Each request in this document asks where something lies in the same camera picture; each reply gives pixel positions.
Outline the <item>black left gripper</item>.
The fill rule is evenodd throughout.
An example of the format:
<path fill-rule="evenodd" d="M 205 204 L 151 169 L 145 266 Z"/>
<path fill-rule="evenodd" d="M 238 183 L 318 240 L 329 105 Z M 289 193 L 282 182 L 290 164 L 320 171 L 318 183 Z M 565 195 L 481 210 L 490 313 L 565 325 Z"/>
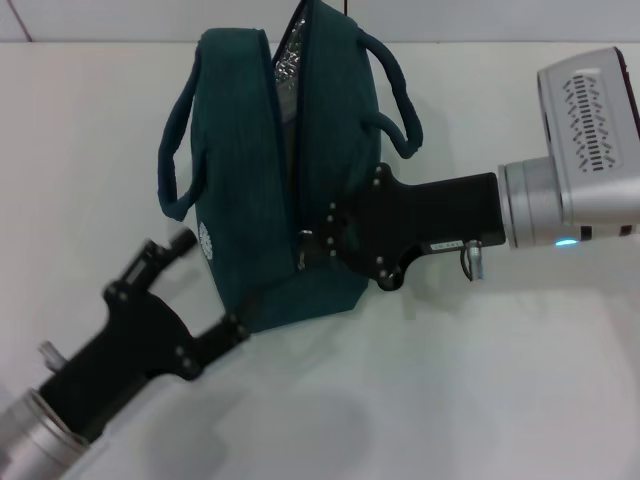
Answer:
<path fill-rule="evenodd" d="M 108 318 L 103 329 L 39 388 L 71 433 L 95 442 L 154 378 L 193 380 L 250 337 L 236 314 L 226 314 L 193 338 L 163 300 L 143 292 L 195 246 L 190 229 L 180 230 L 167 246 L 144 242 L 117 280 L 118 293 L 104 296 Z"/>

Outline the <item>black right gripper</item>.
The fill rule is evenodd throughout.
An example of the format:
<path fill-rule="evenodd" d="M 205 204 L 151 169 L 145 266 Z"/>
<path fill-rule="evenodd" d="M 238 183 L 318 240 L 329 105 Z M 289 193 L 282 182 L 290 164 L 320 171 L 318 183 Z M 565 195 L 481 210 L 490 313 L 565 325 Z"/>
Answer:
<path fill-rule="evenodd" d="M 325 254 L 385 291 L 399 289 L 418 258 L 455 251 L 466 278 L 481 280 L 482 250 L 506 241 L 495 174 L 406 185 L 384 163 L 345 204 L 331 202 L 312 226 Z"/>

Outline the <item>dark teal fabric bag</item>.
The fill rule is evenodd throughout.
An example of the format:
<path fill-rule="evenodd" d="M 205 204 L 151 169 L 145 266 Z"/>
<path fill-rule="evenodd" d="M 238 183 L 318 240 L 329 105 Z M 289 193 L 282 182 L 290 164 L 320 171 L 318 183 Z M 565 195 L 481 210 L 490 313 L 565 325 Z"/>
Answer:
<path fill-rule="evenodd" d="M 423 131 L 384 44 L 324 3 L 300 0 L 276 49 L 258 29 L 197 44 L 158 151 L 163 213 L 194 211 L 225 310 L 251 332 L 353 309 L 367 289 L 316 226 L 360 188 L 388 137 L 411 157 Z"/>

